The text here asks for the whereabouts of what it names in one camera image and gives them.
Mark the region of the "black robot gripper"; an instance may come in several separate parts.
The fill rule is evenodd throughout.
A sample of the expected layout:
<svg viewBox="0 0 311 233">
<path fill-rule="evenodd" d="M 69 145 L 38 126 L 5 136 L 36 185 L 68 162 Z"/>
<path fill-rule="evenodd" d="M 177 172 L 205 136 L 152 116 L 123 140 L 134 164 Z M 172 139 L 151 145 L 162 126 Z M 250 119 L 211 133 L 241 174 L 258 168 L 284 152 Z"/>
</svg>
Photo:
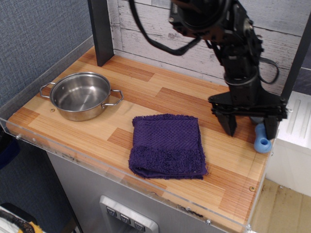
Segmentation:
<svg viewBox="0 0 311 233">
<path fill-rule="evenodd" d="M 229 84 L 229 91 L 208 98 L 212 112 L 223 130 L 234 136 L 236 116 L 262 117 L 268 140 L 276 136 L 278 120 L 287 118 L 287 100 L 266 91 L 259 80 L 244 84 Z"/>
</svg>

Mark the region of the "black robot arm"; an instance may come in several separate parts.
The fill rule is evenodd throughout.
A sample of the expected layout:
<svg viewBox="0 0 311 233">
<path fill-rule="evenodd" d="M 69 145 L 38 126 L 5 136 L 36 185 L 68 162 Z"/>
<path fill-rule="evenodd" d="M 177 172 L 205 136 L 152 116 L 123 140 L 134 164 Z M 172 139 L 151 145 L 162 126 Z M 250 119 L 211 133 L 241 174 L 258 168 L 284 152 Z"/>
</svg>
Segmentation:
<svg viewBox="0 0 311 233">
<path fill-rule="evenodd" d="M 267 138 L 274 139 L 279 122 L 287 117 L 287 100 L 262 87 L 259 64 L 274 62 L 261 56 L 262 41 L 240 2 L 174 0 L 170 23 L 183 36 L 204 40 L 224 67 L 229 91 L 208 99 L 224 131 L 234 134 L 236 116 L 257 117 Z"/>
</svg>

